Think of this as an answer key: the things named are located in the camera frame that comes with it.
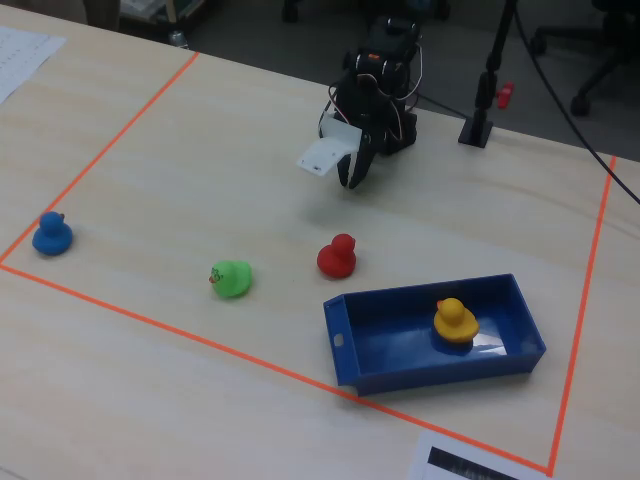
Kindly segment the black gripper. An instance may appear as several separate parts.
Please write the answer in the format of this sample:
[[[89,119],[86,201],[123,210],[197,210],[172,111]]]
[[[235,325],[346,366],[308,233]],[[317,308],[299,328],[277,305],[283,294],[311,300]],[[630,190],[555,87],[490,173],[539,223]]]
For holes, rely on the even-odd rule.
[[[336,164],[341,185],[355,189],[379,150],[400,145],[400,113],[392,96],[369,73],[345,74],[334,85],[332,101],[341,120],[362,130],[357,152],[345,154]]]

